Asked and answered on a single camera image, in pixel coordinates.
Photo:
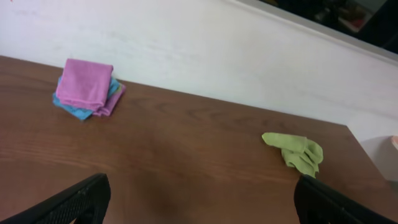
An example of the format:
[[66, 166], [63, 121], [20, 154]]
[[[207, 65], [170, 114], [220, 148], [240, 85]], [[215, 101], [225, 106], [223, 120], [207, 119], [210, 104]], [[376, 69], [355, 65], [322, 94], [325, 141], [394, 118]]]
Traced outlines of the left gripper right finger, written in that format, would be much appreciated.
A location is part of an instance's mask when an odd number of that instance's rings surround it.
[[300, 224], [397, 224], [309, 175], [302, 175], [294, 192]]

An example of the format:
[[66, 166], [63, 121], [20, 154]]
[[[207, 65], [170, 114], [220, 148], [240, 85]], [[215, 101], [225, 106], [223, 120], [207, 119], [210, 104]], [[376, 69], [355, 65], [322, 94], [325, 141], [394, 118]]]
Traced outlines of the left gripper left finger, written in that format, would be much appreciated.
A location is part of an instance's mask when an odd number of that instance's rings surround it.
[[1, 221], [1, 224], [102, 224], [110, 199], [108, 177], [98, 173]]

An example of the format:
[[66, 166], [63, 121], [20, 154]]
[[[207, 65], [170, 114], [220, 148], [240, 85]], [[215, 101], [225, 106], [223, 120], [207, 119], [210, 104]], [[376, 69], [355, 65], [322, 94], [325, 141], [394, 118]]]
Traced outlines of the purple microfiber cloth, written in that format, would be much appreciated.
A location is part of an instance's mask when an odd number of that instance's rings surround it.
[[113, 66], [69, 58], [56, 96], [64, 105], [95, 111], [107, 99]]

